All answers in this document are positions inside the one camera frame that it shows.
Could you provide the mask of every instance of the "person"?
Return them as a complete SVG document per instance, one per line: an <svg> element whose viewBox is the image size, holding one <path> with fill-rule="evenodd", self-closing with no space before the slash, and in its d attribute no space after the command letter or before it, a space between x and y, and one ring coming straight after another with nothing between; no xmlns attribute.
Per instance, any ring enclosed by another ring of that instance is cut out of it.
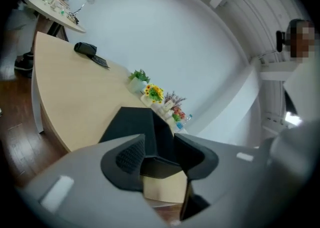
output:
<svg viewBox="0 0 320 228"><path fill-rule="evenodd" d="M17 34L16 55L14 69L22 75L30 77L33 69L33 40L36 31L38 17L34 10L20 2L17 9L13 9L6 22L5 30Z"/></svg>

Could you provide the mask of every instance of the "white table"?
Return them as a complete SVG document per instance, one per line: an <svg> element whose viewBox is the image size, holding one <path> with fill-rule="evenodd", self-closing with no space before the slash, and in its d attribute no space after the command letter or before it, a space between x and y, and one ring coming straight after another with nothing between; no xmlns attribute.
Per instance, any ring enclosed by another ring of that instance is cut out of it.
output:
<svg viewBox="0 0 320 228"><path fill-rule="evenodd" d="M40 14L44 15L46 18L53 21L49 31L47 32L48 35L56 36L61 26L69 28L73 31L78 33L84 34L86 30L81 26L75 24L74 22L70 21L67 18L67 14L61 15L59 12L52 10L50 4L45 4L43 0L24 0L27 5L34 9L35 11L39 12Z"/></svg>

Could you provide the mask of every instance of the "wooden desk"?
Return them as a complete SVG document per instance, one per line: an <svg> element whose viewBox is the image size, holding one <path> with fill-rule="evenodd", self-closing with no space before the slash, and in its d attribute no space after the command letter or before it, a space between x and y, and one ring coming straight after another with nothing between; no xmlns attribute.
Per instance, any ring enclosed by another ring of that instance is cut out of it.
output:
<svg viewBox="0 0 320 228"><path fill-rule="evenodd" d="M127 89L129 71L110 60L97 65L59 38L38 32L31 81L36 126L43 131L40 104L55 135L72 152L99 142L120 107L145 105ZM187 177L179 172L165 179L144 177L144 195L182 203Z"/></svg>
<svg viewBox="0 0 320 228"><path fill-rule="evenodd" d="M49 35L56 36L58 30L61 26L67 27L73 31L78 33L84 34L86 30L81 26L71 22L67 18L67 14L61 15L56 11L53 11L49 4L45 5L43 0L24 0L27 5L34 9L35 11L39 12L40 14L44 15L46 18L49 18L53 21L53 25L48 31Z"/></svg>

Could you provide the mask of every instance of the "shoe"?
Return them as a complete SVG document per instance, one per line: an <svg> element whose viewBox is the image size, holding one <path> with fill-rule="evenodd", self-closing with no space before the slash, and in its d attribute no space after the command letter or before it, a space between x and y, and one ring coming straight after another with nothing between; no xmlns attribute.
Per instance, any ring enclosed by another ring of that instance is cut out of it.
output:
<svg viewBox="0 0 320 228"><path fill-rule="evenodd" d="M27 59L27 60L33 60L34 59L34 53L32 53L31 51L28 53L23 54L23 59Z"/></svg>
<svg viewBox="0 0 320 228"><path fill-rule="evenodd" d="M14 69L16 69L16 70L32 71L33 67L34 67L33 64L25 58L23 58L21 61L14 62Z"/></svg>
<svg viewBox="0 0 320 228"><path fill-rule="evenodd" d="M17 70L18 73L20 73L23 77L32 78L32 71L28 71L28 70Z"/></svg>

